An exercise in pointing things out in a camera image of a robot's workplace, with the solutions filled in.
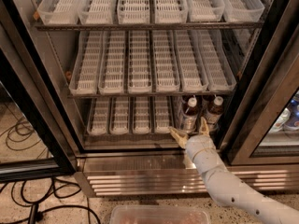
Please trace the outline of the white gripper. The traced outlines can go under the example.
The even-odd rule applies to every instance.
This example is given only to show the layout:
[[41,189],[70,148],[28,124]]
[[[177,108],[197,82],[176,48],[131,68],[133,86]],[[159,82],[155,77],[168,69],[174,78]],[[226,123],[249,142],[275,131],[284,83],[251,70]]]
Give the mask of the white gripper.
[[186,153],[199,174],[212,170],[221,163],[214,143],[208,137],[209,128],[204,117],[200,119],[199,133],[201,135],[196,135],[189,139],[185,132],[174,127],[170,127],[169,132],[181,148],[186,148]]

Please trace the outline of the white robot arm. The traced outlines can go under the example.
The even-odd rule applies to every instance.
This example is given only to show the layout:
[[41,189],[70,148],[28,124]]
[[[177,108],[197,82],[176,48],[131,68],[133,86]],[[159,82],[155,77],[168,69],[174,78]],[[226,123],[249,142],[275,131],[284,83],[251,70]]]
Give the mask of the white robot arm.
[[189,137],[174,127],[170,127],[169,132],[195,165],[215,203],[242,209],[263,224],[299,224],[298,210],[262,195],[226,168],[204,117],[201,117],[197,135]]

